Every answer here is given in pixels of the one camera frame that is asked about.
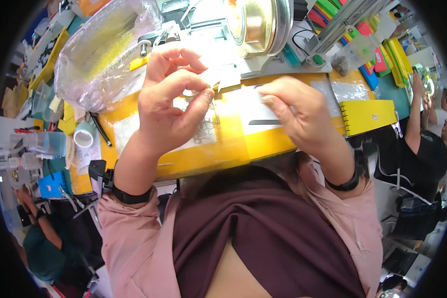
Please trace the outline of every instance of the yellow workbench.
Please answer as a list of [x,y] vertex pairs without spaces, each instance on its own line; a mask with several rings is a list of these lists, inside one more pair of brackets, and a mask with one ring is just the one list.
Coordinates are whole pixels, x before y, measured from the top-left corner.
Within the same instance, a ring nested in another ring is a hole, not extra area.
[[[310,85],[310,81],[327,81],[326,74],[293,74],[292,76]],[[243,80],[241,86],[260,85],[271,82],[279,77],[267,76]],[[337,72],[330,73],[332,81],[352,84],[363,84],[370,99],[375,96],[370,92],[362,74],[354,71],[346,77],[341,77]],[[226,96],[236,87],[221,89],[215,95],[215,105],[220,125],[215,127],[217,142],[194,146],[191,148],[169,152],[159,159],[156,181],[165,181],[185,176],[192,176],[204,172],[227,169],[252,161],[274,156],[280,153],[295,150],[296,147],[286,135],[285,130],[275,128],[256,134],[244,135],[238,111],[233,109],[232,103],[244,99],[235,96]],[[115,144],[113,123],[137,114],[138,92],[131,94],[119,102],[119,108],[108,114],[100,114],[99,121],[109,139]],[[341,134],[344,134],[344,122],[342,117],[333,117],[333,124]],[[101,139],[101,156],[107,161],[107,167],[114,167],[118,159],[116,148],[108,147]],[[78,176],[75,168],[70,170],[72,190],[74,194],[91,192],[91,184],[88,174]]]

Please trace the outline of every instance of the white cloth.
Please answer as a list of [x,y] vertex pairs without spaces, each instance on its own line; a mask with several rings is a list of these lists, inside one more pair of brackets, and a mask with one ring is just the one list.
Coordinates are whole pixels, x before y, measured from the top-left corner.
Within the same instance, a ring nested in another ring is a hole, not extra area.
[[437,136],[441,136],[445,119],[447,119],[447,112],[442,109],[436,109],[435,115],[437,116],[437,123],[431,123],[429,121],[429,130]]

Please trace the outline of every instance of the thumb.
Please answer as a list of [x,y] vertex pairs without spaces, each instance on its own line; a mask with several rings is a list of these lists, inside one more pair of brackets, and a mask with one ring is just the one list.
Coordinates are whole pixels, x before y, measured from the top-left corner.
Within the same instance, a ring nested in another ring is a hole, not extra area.
[[184,132],[194,130],[202,122],[205,113],[209,110],[209,105],[214,98],[215,93],[212,89],[207,88],[199,92],[187,106],[184,114],[176,121],[177,129]]
[[262,97],[262,103],[272,110],[283,126],[288,125],[295,119],[290,107],[274,95],[265,95]]

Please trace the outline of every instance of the wire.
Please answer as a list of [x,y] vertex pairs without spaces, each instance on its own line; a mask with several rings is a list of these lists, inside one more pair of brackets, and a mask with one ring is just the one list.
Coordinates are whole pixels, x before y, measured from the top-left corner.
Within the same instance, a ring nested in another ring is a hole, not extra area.
[[293,35],[293,37],[291,38],[291,40],[293,41],[293,43],[295,44],[295,46],[296,46],[298,49],[300,49],[300,50],[303,51],[307,56],[309,56],[308,52],[306,52],[305,50],[303,50],[303,48],[300,47],[300,46],[296,43],[296,41],[295,41],[295,36],[296,36],[296,35],[298,35],[298,34],[301,33],[301,32],[306,32],[306,31],[310,31],[310,32],[313,32],[313,33],[316,34],[316,32],[315,32],[314,30],[311,30],[311,29],[304,29],[304,30],[300,30],[300,31],[298,31],[297,33],[295,33],[295,34]]

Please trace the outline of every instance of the pen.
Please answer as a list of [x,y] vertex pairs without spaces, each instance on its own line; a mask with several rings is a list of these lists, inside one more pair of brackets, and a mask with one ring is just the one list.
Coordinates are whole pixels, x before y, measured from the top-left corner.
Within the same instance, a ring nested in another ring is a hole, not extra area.
[[108,136],[104,132],[99,120],[98,120],[98,113],[90,113],[91,118],[93,119],[94,124],[96,124],[96,127],[98,128],[98,131],[100,132],[101,136],[103,137],[106,144],[108,144],[109,147],[112,147],[111,141],[109,140]]

